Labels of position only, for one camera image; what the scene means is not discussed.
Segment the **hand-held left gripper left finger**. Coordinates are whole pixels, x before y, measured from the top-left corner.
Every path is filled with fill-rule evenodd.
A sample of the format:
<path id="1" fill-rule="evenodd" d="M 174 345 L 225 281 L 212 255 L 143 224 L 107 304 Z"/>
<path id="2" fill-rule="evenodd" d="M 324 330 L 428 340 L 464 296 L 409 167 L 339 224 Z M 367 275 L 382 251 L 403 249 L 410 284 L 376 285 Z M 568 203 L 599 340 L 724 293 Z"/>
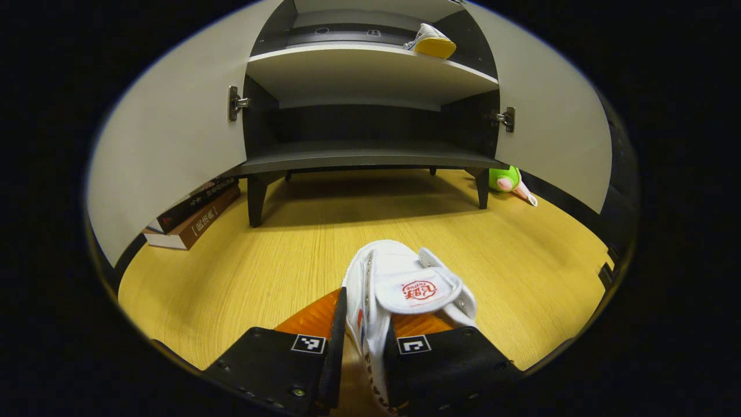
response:
<path id="1" fill-rule="evenodd" d="M 346 312 L 342 287 L 278 329 L 246 330 L 202 375 L 262 415 L 329 415 L 339 405 Z"/>

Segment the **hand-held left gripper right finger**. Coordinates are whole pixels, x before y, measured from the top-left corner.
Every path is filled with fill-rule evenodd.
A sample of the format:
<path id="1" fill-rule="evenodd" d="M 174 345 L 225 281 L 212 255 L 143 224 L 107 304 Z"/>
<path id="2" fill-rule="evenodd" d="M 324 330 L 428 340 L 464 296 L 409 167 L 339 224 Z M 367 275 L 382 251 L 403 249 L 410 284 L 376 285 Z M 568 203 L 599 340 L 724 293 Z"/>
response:
<path id="1" fill-rule="evenodd" d="M 392 416 L 491 416 L 522 371 L 476 327 L 392 314 L 382 407 Z"/>

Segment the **white canvas shoe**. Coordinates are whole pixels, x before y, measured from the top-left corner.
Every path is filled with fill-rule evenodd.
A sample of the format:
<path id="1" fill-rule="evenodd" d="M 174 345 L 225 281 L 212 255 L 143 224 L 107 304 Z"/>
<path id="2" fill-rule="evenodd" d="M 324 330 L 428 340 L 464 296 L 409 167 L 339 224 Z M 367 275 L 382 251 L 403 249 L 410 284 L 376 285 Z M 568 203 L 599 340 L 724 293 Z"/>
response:
<path id="1" fill-rule="evenodd" d="M 456 51 L 456 44 L 436 27 L 421 23 L 415 38 L 405 42 L 402 48 L 415 53 L 448 59 Z"/>
<path id="2" fill-rule="evenodd" d="M 429 353 L 429 335 L 478 326 L 473 293 L 428 248 L 413 251 L 399 241 L 373 241 L 350 261 L 342 288 L 345 327 L 383 417 L 401 414 L 389 393 L 391 367 L 383 362 L 387 346 L 402 357 Z"/>

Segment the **white shoe cabinet door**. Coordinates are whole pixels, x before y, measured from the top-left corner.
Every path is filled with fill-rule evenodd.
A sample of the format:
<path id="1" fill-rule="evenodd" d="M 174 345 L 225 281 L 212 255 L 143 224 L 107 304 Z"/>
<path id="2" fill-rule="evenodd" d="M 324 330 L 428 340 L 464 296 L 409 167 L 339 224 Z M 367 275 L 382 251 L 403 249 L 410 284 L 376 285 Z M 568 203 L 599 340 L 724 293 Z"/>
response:
<path id="1" fill-rule="evenodd" d="M 475 2 L 467 2 L 465 9 L 492 50 L 500 108 L 515 109 L 514 130 L 498 133 L 496 158 L 601 212 L 612 147 L 608 119 L 593 85 L 521 26 Z"/>
<path id="2" fill-rule="evenodd" d="M 261 0 L 181 42 L 114 106 L 93 152 L 87 211 L 116 264 L 149 222 L 246 159 L 243 125 L 228 119 L 262 27 L 282 0 Z"/>

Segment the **white shoe cabinet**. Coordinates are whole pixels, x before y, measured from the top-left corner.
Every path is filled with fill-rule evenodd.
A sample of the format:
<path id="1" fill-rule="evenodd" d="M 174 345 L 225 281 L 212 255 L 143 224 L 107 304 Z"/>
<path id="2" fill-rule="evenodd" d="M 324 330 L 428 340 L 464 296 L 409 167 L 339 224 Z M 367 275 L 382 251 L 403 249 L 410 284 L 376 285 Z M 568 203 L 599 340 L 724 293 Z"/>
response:
<path id="1" fill-rule="evenodd" d="M 455 44 L 448 59 L 402 48 L 421 23 Z M 465 0 L 282 0 L 252 47 L 242 87 L 248 183 L 259 227 L 267 190 L 296 173 L 463 170 L 489 205 L 500 108 L 497 67 Z"/>

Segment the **brown spine book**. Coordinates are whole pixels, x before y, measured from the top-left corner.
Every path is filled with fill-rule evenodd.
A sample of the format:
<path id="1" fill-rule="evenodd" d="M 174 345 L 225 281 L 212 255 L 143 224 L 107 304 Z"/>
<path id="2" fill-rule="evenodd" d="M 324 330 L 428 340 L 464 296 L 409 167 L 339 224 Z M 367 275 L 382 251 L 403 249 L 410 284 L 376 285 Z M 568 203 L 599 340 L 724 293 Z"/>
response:
<path id="1" fill-rule="evenodd" d="M 143 236 L 150 246 L 188 251 L 240 194 L 241 190 L 235 183 L 229 188 L 226 188 L 211 203 L 201 207 L 181 224 L 177 225 L 169 233 L 163 234 L 145 229 L 143 230 Z"/>

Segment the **green pink plush toy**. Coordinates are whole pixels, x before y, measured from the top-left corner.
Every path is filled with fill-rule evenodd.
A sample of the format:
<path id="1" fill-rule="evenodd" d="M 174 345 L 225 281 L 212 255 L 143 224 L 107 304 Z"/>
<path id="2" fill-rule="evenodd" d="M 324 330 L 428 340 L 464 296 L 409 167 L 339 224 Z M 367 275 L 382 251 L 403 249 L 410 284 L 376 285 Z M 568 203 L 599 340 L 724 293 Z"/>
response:
<path id="1" fill-rule="evenodd" d="M 509 166 L 507 169 L 490 169 L 489 188 L 498 193 L 514 193 L 530 205 L 539 206 L 539 200 L 530 192 L 521 172 L 515 166 Z"/>

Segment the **black spine book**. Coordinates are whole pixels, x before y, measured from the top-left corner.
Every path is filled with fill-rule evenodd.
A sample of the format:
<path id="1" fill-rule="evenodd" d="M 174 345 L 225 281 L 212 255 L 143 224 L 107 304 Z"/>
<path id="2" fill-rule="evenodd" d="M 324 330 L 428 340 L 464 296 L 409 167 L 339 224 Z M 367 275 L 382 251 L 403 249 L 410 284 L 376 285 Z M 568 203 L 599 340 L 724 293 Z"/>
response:
<path id="1" fill-rule="evenodd" d="M 237 179 L 235 177 L 215 177 L 183 197 L 165 212 L 159 214 L 155 220 L 146 226 L 146 229 L 162 234 L 171 232 L 177 225 L 195 214 L 207 203 L 222 195 L 236 183 Z"/>

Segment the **black backdrop cloth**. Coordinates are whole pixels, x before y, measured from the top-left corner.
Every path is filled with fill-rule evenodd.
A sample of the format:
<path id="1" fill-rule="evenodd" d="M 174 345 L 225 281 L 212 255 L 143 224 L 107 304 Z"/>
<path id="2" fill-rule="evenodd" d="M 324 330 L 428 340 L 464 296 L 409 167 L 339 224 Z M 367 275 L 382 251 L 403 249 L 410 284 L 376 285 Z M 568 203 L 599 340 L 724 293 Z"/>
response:
<path id="1" fill-rule="evenodd" d="M 574 217 L 606 245 L 617 266 L 626 264 L 640 221 L 640 169 L 628 129 L 614 106 L 596 93 L 608 119 L 612 146 L 611 177 L 601 212 L 595 212 L 577 198 L 540 177 L 521 171 L 532 193 Z"/>
<path id="2" fill-rule="evenodd" d="M 137 253 L 146 243 L 145 235 L 140 233 L 133 242 L 124 249 L 118 261 L 113 264 L 109 262 L 104 255 L 100 243 L 93 232 L 90 232 L 90 242 L 91 258 L 93 265 L 96 268 L 96 272 L 100 275 L 101 280 L 108 285 L 108 288 L 112 291 L 114 297 L 117 298 L 127 267 L 130 266 L 133 258 L 135 258 Z"/>

